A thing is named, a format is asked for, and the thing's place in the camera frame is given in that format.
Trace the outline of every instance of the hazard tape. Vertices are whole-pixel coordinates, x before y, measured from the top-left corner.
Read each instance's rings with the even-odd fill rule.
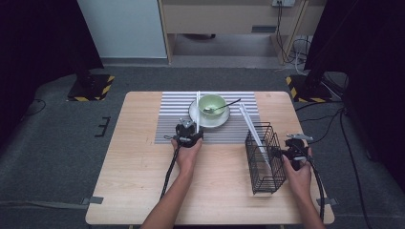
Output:
[[[297,93],[297,90],[292,85],[292,80],[289,76],[286,78],[286,82],[288,84],[289,90],[291,91],[291,96],[294,102],[331,102],[331,99],[320,97],[302,97]]]
[[[99,101],[104,100],[107,96],[107,93],[110,91],[111,85],[113,84],[115,76],[110,75],[105,86],[102,90],[102,93],[99,96],[89,97],[89,96],[74,96],[69,97],[69,101],[79,101],[79,102],[86,102],[86,101]]]

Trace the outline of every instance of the metal spoon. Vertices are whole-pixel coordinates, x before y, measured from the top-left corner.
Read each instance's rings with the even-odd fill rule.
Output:
[[[209,107],[206,107],[206,108],[204,108],[204,112],[205,113],[213,113],[214,111],[216,111],[216,110],[218,110],[218,109],[221,109],[221,108],[224,108],[224,107],[227,107],[227,106],[229,106],[229,105],[232,105],[232,104],[234,104],[234,103],[237,103],[237,102],[239,102],[239,101],[241,101],[241,99],[238,99],[238,100],[236,100],[236,101],[233,101],[233,102],[231,102],[231,103],[228,103],[228,104],[226,104],[226,105],[224,105],[224,106],[222,106],[222,107],[219,107],[219,108],[215,108],[215,109],[212,109],[212,108],[209,108]]]

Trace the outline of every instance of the green bowl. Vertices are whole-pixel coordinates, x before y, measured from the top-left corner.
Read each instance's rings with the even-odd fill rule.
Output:
[[[223,112],[225,111],[225,108],[221,108],[221,109],[217,109],[217,108],[220,108],[224,105],[226,105],[226,101],[222,96],[220,96],[218,94],[206,94],[200,98],[199,110],[204,118],[215,119],[215,118],[220,117],[223,114]],[[206,108],[217,109],[217,110],[210,113],[210,112],[207,112],[204,110]]]

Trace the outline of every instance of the wire basket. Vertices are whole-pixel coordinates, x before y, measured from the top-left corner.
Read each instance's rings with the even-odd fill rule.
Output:
[[[245,146],[253,195],[273,194],[286,180],[280,144],[269,122],[253,124],[262,142],[262,146],[258,146],[251,131],[247,132]]]

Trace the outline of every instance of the white plate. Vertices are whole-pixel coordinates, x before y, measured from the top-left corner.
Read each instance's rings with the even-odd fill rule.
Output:
[[[194,102],[192,102],[190,107],[188,108],[188,113],[190,114],[190,117],[194,122],[197,122],[198,112],[199,109],[197,108],[197,102],[196,100],[194,100]],[[230,115],[229,107],[225,107],[223,114],[216,119],[206,119],[202,115],[200,115],[200,126],[206,128],[219,127],[224,123],[226,123],[226,121],[229,119],[229,115]]]

